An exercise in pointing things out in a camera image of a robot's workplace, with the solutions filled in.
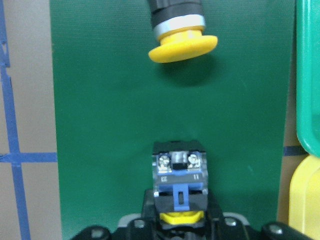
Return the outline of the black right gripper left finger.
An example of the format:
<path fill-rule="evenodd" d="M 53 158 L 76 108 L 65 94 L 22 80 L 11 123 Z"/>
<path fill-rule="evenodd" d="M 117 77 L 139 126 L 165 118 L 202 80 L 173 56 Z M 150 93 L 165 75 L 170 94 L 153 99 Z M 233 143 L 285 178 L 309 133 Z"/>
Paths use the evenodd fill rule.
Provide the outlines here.
<path fill-rule="evenodd" d="M 140 218 L 144 221 L 151 221 L 155 225 L 160 223 L 160 214 L 156 208 L 154 192 L 151 188 L 144 192 Z"/>

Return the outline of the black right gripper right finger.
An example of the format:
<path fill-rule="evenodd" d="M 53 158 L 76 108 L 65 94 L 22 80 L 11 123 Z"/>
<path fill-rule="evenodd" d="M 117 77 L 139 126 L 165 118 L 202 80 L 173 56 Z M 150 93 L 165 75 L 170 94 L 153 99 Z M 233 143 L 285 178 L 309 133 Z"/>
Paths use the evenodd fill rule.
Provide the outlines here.
<path fill-rule="evenodd" d="M 200 220 L 200 225 L 219 223 L 223 218 L 222 209 L 215 195 L 209 189 L 200 191 L 199 207 L 199 210 L 203 212 L 203 217 Z"/>

